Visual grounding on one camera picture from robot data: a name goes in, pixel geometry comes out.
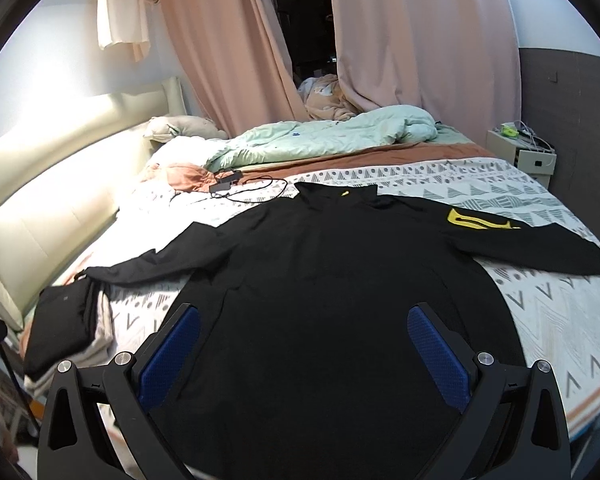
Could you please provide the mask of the black power adapter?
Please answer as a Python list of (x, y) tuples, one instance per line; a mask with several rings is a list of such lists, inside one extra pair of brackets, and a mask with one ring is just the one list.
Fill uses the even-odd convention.
[(234, 184), (242, 180), (241, 171), (218, 172), (214, 175), (214, 182), (209, 186), (210, 194), (228, 191)]

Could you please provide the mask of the grey white pillow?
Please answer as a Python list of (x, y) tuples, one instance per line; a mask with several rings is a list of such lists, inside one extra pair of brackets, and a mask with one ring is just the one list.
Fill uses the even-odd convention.
[(143, 136), (166, 143), (177, 136), (200, 136), (203, 139), (227, 140), (228, 134), (219, 129), (211, 119), (199, 116), (160, 116), (146, 122)]

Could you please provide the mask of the right pink curtain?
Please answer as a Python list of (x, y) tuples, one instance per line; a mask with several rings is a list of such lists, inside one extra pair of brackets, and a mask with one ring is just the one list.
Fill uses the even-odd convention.
[(361, 110), (411, 104), (476, 143), (521, 118), (509, 0), (332, 0), (337, 74)]

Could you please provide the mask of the green object on nightstand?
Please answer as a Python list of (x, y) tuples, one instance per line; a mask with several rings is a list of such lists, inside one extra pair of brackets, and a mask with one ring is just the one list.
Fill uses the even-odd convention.
[(515, 139), (519, 136), (519, 130), (514, 122), (503, 122), (500, 125), (500, 133), (502, 136), (506, 136), (509, 139)]

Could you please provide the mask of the pink curtain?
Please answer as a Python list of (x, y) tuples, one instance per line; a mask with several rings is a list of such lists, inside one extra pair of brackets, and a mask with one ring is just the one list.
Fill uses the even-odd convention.
[(411, 104), (476, 143), (521, 118), (509, 0), (332, 0), (337, 74), (361, 110)]
[(271, 0), (160, 0), (195, 98), (230, 136), (309, 115)]

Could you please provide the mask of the white bedside table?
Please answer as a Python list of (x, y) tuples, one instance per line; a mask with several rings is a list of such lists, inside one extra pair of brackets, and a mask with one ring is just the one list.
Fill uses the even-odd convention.
[(557, 154), (552, 148), (541, 148), (538, 141), (528, 142), (524, 136), (508, 138), (489, 130), (486, 133), (486, 149), (528, 174), (544, 188), (550, 187), (557, 162)]

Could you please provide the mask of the cream padded headboard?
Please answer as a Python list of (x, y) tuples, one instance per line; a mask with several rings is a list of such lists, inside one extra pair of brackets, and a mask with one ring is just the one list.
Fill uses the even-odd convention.
[(155, 149), (140, 128), (185, 112), (170, 77), (93, 96), (45, 131), (0, 138), (0, 318), (14, 332), (40, 290), (114, 222)]

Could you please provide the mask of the hanging cream garment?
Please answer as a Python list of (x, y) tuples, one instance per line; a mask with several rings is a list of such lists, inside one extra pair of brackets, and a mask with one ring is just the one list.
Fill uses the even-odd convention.
[(127, 46), (135, 62), (146, 58), (150, 38), (145, 3), (146, 0), (97, 0), (97, 40), (102, 50)]

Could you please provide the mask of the orange crumpled cloth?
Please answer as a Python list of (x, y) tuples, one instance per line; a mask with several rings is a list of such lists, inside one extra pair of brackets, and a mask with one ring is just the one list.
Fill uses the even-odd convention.
[(140, 173), (142, 182), (163, 180), (176, 192), (208, 193), (212, 185), (218, 183), (218, 178), (212, 172), (192, 164), (152, 164), (146, 166)]

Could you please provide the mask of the beige clothes pile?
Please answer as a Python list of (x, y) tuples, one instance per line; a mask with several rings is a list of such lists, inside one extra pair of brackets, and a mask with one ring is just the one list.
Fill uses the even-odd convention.
[(344, 122), (358, 114), (334, 74), (306, 78), (298, 87), (298, 93), (311, 119)]

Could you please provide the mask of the left pink curtain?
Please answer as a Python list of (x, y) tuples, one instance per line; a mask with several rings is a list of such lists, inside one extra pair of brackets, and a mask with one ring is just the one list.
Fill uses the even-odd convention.
[(230, 136), (309, 115), (271, 0), (160, 0), (195, 98)]

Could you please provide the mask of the folded black garment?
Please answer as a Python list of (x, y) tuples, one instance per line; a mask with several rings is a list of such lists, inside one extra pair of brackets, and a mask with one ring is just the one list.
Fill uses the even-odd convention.
[(42, 290), (23, 360), (24, 374), (32, 382), (94, 341), (98, 291), (99, 286), (90, 278)]

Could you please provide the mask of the mint green duvet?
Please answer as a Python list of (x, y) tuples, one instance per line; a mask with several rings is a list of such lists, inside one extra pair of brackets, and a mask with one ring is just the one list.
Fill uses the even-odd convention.
[(351, 154), (437, 136), (434, 118), (422, 108), (391, 105), (347, 120), (274, 122), (227, 141), (204, 163), (213, 172), (245, 166)]

